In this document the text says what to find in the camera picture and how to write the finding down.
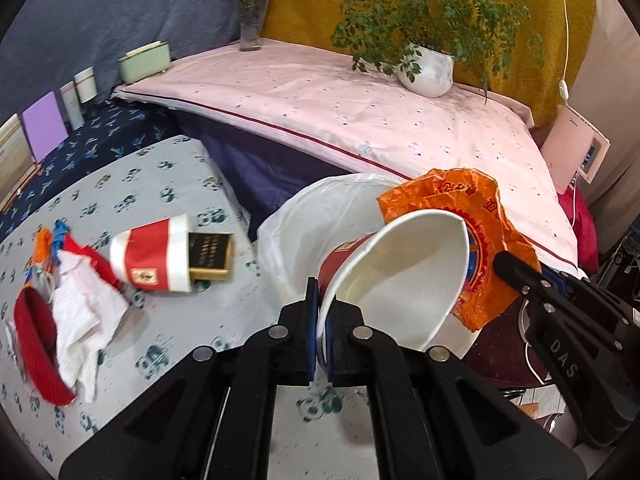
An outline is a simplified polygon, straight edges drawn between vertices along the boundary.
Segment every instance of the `patterned bedsheet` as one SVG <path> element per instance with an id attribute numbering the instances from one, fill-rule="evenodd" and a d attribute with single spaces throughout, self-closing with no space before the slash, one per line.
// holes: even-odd
<path id="1" fill-rule="evenodd" d="M 44 158 L 40 173 L 0 213 L 0 241 L 52 197 L 82 177 L 159 140 L 180 134 L 164 108 L 120 99 L 100 104 L 97 115 L 71 132 Z"/>
<path id="2" fill-rule="evenodd" d="M 232 277 L 199 282 L 192 294 L 133 294 L 114 340 L 100 355 L 94 403 L 84 402 L 80 392 L 73 404 L 58 408 L 30 391 L 0 327 L 0 404 L 54 477 L 71 452 L 195 346 L 242 344 L 275 322 L 278 312 L 262 300 L 244 211 L 203 145 L 189 137 L 165 139 L 84 177 L 0 242 L 0 318 L 9 320 L 41 225 L 51 228 L 63 218 L 78 242 L 107 255 L 111 236 L 184 212 L 196 231 L 234 234 Z"/>

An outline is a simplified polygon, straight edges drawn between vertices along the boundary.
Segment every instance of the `mustard yellow curtain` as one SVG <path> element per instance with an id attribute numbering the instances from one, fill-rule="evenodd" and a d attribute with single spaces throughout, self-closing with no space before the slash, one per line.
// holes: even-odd
<path id="1" fill-rule="evenodd" d="M 340 22 L 343 0 L 271 0 L 263 35 L 289 43 L 336 50 L 331 44 L 335 25 Z M 544 39 L 545 65 L 539 68 L 525 46 L 522 29 L 513 53 L 511 77 L 492 78 L 491 90 L 514 98 L 532 111 L 537 125 L 556 116 L 558 81 L 564 69 L 564 11 L 562 0 L 524 0 L 532 14 L 531 29 Z M 567 0 L 570 46 L 567 82 L 571 85 L 584 59 L 591 35 L 596 0 Z M 456 81 L 477 84 L 473 75 L 456 71 Z"/>

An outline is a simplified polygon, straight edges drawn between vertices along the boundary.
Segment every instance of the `pink appliance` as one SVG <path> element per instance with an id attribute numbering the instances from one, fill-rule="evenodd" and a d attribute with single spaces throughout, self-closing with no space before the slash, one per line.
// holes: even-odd
<path id="1" fill-rule="evenodd" d="M 565 103 L 558 105 L 558 116 L 540 152 L 556 191 L 564 194 L 575 173 L 591 183 L 608 149 L 609 139 Z"/>

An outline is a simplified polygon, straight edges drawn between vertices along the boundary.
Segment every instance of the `navy patterned cloth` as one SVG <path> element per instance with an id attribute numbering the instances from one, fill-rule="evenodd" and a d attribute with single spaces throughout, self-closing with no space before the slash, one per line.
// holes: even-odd
<path id="1" fill-rule="evenodd" d="M 40 165 L 40 173 L 0 214 L 0 241 L 31 214 L 78 180 L 129 153 L 180 134 L 163 107 L 105 101 L 84 126 L 69 133 Z"/>

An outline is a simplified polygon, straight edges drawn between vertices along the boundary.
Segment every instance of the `paper cup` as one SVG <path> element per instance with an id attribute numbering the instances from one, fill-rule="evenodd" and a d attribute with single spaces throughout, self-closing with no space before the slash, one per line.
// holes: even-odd
<path id="1" fill-rule="evenodd" d="M 326 368 L 324 326 L 334 297 L 359 306 L 367 326 L 424 351 L 462 291 L 468 260 L 465 221 L 436 209 L 402 215 L 375 234 L 335 248 L 319 273 L 321 367 Z"/>

